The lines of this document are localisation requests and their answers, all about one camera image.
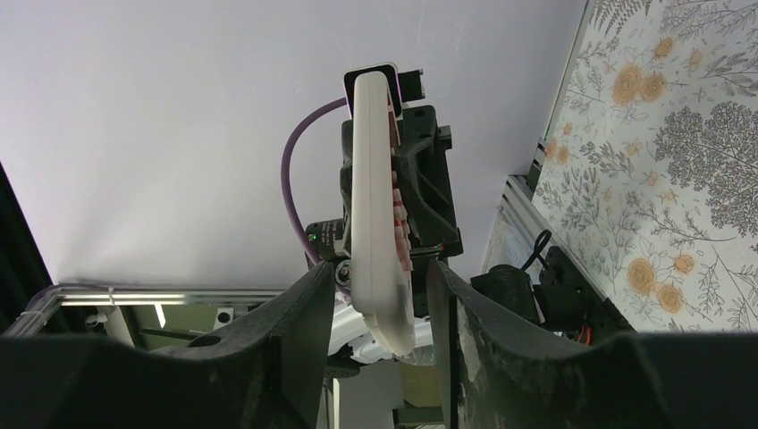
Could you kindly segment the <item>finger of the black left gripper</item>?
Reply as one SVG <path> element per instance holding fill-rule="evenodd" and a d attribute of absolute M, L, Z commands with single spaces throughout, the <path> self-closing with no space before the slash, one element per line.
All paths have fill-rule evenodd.
<path fill-rule="evenodd" d="M 451 191 L 447 151 L 451 130 L 438 124 L 431 105 L 403 111 L 400 145 L 392 166 L 408 213 L 413 248 L 438 248 L 444 257 L 463 253 Z"/>

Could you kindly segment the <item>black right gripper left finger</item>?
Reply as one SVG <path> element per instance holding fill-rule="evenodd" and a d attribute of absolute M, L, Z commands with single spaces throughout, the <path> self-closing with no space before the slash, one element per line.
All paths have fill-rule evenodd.
<path fill-rule="evenodd" d="M 323 262 L 183 348 L 102 336 L 1 340 L 4 428 L 313 428 L 333 322 Z"/>

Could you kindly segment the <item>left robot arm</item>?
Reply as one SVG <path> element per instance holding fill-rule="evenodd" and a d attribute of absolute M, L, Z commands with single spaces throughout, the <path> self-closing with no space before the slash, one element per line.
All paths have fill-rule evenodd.
<path fill-rule="evenodd" d="M 374 150 L 354 121 L 343 123 L 343 213 L 305 229 L 308 263 L 334 269 L 330 376 L 391 358 L 435 362 L 426 272 L 463 250 L 446 159 L 451 130 L 421 105 L 391 117 L 390 137 Z"/>

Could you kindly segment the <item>white remote control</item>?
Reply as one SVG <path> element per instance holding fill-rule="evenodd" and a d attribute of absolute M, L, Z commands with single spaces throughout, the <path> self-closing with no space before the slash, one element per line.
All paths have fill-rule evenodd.
<path fill-rule="evenodd" d="M 392 181 L 397 123 L 380 72 L 358 76 L 352 121 L 351 299 L 377 342 L 403 356 L 415 347 L 408 228 Z"/>

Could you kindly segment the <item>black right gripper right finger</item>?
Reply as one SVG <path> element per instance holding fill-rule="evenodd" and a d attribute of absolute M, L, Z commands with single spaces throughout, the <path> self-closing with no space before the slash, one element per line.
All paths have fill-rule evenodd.
<path fill-rule="evenodd" d="M 620 334 L 593 346 L 528 322 L 446 264 L 426 276 L 449 428 L 754 428 L 753 333 Z"/>

